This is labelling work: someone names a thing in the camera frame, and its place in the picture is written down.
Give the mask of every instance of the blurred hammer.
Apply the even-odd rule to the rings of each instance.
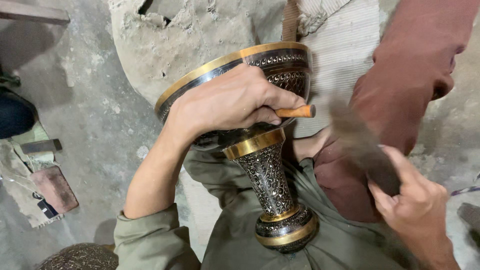
[[[347,106],[333,98],[329,103],[333,134],[352,161],[363,169],[386,194],[400,194],[400,178],[389,157],[378,147],[379,139],[367,125]]]

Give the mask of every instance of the olive green sleeve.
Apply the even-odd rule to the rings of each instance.
[[[180,227],[177,204],[150,216],[131,220],[117,217],[114,232],[117,270],[200,269],[190,248],[187,227]]]

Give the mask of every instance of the gold brass band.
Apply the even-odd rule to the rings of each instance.
[[[160,106],[162,105],[165,100],[170,97],[171,94],[175,93],[180,87],[186,85],[190,81],[202,76],[203,74],[206,74],[207,72],[210,72],[214,70],[215,68],[221,67],[224,64],[228,64],[234,60],[244,58],[249,55],[253,55],[259,52],[264,52],[264,51],[269,51],[269,50],[274,50],[274,49],[302,49],[305,51],[310,52],[310,49],[308,49],[307,46],[298,43],[298,42],[292,42],[292,41],[280,41],[280,42],[272,42],[272,43],[267,43],[267,44],[262,44],[262,45],[257,45],[253,46],[250,48],[246,49],[241,49],[238,51],[235,51],[231,54],[219,57],[213,61],[210,61],[206,63],[205,65],[189,72],[176,82],[174,82],[169,88],[163,92],[163,94],[158,98],[156,104],[155,104],[155,113],[158,112],[160,109]]]
[[[232,145],[229,148],[224,149],[223,153],[227,156],[228,160],[234,160],[265,147],[283,142],[284,140],[285,132],[283,131],[283,128],[279,128]]]
[[[260,216],[260,219],[262,221],[265,221],[265,222],[275,222],[275,221],[280,221],[280,220],[284,220],[286,218],[289,218],[291,216],[293,216],[293,214],[295,214],[296,212],[298,212],[298,210],[300,209],[300,205],[297,204],[295,205],[294,207],[290,208],[290,210],[286,211],[286,212],[283,212],[281,213],[280,215],[276,215],[276,216],[267,216],[265,213],[263,213],[261,216]]]
[[[306,237],[307,235],[312,233],[316,229],[316,227],[317,218],[316,216],[312,216],[312,219],[307,224],[305,224],[305,226],[293,233],[280,237],[264,237],[255,234],[255,237],[262,245],[286,245]]]

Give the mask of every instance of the brass vase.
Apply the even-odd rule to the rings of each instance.
[[[171,105],[186,91],[240,63],[260,67],[272,84],[305,100],[308,98],[312,74],[310,50],[297,42],[274,42],[236,51],[183,76],[158,99],[155,112],[159,120],[165,123]],[[292,120],[283,118],[280,125],[256,123],[244,129],[211,131],[192,144],[196,150],[223,151],[229,160],[242,167],[264,211],[257,220],[255,236],[265,247],[282,253],[302,249],[317,228],[315,214],[292,199],[282,168],[283,127]]]

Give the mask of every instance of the wooden chisel handle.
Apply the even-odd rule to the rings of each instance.
[[[317,113],[315,105],[305,105],[296,109],[278,109],[275,110],[278,117],[306,117],[313,118]]]

